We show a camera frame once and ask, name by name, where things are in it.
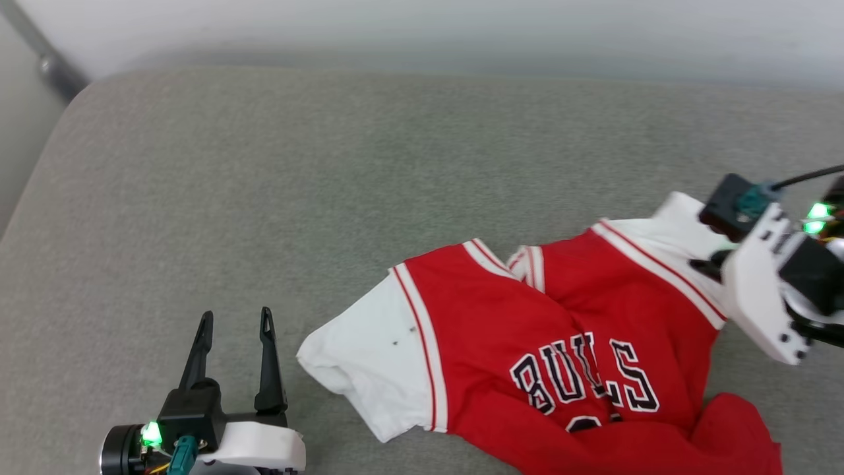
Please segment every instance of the white plastic robot part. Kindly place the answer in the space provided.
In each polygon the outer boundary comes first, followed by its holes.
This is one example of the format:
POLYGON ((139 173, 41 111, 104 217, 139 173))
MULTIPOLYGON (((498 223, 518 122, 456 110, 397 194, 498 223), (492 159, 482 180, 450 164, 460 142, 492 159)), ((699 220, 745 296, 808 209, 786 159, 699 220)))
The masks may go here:
POLYGON ((254 467, 304 472, 301 434, 252 421, 227 423, 219 448, 211 454, 200 454, 191 475, 254 475, 254 467))
POLYGON ((809 347, 791 328, 773 254, 789 226, 780 205, 768 205, 753 231, 727 257, 722 280, 732 320, 769 357, 799 364, 809 347))

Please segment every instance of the red and white shirt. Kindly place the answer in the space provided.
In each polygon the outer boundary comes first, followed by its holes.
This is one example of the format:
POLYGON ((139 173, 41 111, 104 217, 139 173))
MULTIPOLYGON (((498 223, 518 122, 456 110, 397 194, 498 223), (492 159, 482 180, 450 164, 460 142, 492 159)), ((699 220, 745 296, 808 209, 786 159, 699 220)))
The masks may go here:
POLYGON ((686 264, 725 244, 699 205, 673 194, 509 265, 478 239, 408 259, 298 359, 382 442, 419 425, 525 473, 779 473, 748 402, 701 415, 726 316, 686 264))

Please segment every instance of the black cable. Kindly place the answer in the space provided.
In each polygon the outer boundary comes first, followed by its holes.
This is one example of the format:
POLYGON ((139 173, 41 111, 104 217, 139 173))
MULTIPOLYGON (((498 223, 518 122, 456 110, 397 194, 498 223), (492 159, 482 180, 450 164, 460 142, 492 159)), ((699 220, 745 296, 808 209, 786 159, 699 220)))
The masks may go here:
POLYGON ((773 191, 777 191, 780 188, 785 188, 786 186, 793 185, 795 183, 805 182, 806 180, 811 180, 812 178, 823 177, 824 175, 831 175, 832 173, 844 172, 844 165, 837 165, 835 167, 824 168, 818 170, 817 172, 806 173, 805 175, 798 175, 793 178, 789 178, 788 180, 782 180, 779 183, 774 183, 771 186, 773 191))

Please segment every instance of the white wall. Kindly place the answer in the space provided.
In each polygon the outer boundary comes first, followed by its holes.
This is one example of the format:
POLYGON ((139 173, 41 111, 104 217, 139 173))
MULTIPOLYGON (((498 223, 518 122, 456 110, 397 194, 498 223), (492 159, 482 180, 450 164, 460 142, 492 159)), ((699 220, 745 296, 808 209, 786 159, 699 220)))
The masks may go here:
POLYGON ((18 0, 94 79, 185 63, 844 89, 840 0, 18 0))
POLYGON ((0 16, 0 236, 64 104, 36 72, 37 58, 0 16))

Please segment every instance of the gray fabric surface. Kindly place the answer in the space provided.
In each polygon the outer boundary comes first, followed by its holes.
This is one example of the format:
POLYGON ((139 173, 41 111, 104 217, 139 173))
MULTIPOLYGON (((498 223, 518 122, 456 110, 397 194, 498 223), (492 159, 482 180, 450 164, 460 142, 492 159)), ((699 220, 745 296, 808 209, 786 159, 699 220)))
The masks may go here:
MULTIPOLYGON (((298 346, 402 259, 474 237, 506 258, 671 190, 705 199, 727 172, 834 164, 842 131, 844 97, 807 92, 252 68, 100 82, 0 242, 2 472, 96 472, 106 431, 178 384, 207 309, 208 373, 226 411, 249 410, 267 305, 309 473, 514 473, 448 435, 379 444, 298 346)), ((841 472, 844 350, 792 368, 728 325, 713 360, 710 392, 757 405, 788 473, 841 472)))

